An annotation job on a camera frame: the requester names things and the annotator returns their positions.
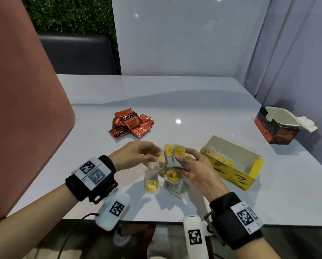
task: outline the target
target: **white table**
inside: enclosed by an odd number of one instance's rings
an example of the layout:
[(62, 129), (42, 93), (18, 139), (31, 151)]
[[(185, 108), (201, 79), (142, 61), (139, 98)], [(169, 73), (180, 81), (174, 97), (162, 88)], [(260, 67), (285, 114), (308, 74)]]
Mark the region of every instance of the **white table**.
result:
[[(235, 79), (71, 75), (59, 79), (73, 104), (75, 126), (10, 214), (64, 183), (92, 156), (108, 155), (135, 140), (127, 135), (116, 141), (108, 134), (114, 113), (131, 107), (155, 120), (142, 140), (200, 149), (217, 135), (254, 149), (265, 158), (259, 177), (247, 192), (224, 181), (229, 190), (249, 203), (265, 224), (322, 226), (322, 166), (296, 140), (288, 146), (268, 144), (253, 123), (260, 104)], [(115, 176), (118, 188), (131, 196), (123, 220), (179, 223), (184, 215), (206, 214), (206, 200), (194, 188), (184, 200), (166, 191), (146, 194), (144, 170), (140, 165)], [(99, 208), (100, 204), (85, 200), (65, 218), (79, 219)]]

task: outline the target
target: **green hedge wall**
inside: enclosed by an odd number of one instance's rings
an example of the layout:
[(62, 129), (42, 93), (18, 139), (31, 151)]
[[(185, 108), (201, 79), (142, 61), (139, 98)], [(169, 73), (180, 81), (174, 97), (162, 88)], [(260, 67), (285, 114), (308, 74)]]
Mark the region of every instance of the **green hedge wall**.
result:
[(38, 33), (99, 33), (112, 44), (121, 74), (111, 0), (22, 0)]

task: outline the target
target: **white handheld device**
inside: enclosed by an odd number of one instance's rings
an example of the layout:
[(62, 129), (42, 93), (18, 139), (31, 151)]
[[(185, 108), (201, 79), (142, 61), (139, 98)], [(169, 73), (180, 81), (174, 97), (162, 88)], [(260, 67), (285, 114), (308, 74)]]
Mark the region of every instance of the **white handheld device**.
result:
[(99, 216), (95, 217), (96, 224), (106, 231), (111, 231), (125, 213), (129, 203), (130, 196), (127, 193), (118, 191), (111, 194), (98, 210)]
[(201, 218), (198, 215), (184, 217), (184, 231), (189, 259), (209, 259)]

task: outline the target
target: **gray wall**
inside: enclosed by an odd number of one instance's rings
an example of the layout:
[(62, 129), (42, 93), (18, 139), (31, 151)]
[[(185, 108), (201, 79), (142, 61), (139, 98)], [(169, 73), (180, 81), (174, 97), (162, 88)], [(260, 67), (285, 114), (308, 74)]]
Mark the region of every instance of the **gray wall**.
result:
[[(289, 0), (272, 0), (244, 86), (253, 94), (275, 43)], [(297, 0), (256, 99), (279, 105), (318, 126), (297, 140), (322, 164), (322, 0)]]

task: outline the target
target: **hand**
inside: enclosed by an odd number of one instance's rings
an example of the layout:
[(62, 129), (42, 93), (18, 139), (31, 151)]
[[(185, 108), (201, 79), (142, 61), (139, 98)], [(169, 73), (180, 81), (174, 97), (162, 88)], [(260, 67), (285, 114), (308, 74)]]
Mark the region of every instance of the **hand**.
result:
[(132, 168), (141, 163), (156, 162), (161, 149), (152, 142), (128, 142), (108, 157), (112, 160), (116, 171)]
[(188, 156), (176, 155), (176, 160), (184, 166), (183, 175), (196, 187), (209, 201), (213, 201), (226, 193), (228, 188), (222, 182), (221, 177), (212, 167), (210, 160), (195, 149), (186, 148), (186, 153), (192, 154), (196, 159)]

